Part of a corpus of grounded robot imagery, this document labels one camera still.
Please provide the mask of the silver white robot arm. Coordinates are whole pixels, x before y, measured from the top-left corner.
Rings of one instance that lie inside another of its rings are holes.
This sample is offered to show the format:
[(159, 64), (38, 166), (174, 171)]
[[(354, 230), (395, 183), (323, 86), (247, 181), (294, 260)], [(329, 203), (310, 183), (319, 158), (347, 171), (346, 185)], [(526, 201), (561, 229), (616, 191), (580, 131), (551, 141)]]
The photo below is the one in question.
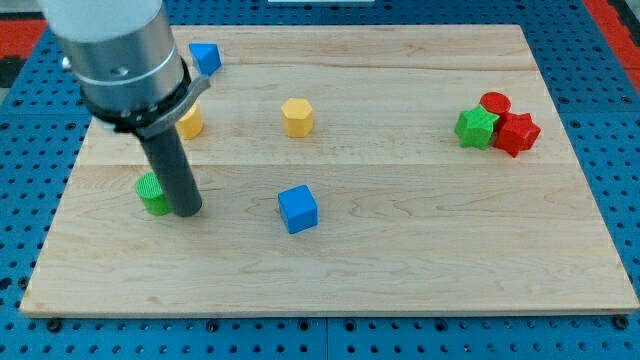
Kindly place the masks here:
[(38, 4), (90, 113), (116, 132), (156, 137), (210, 87), (208, 76), (190, 77), (161, 0)]

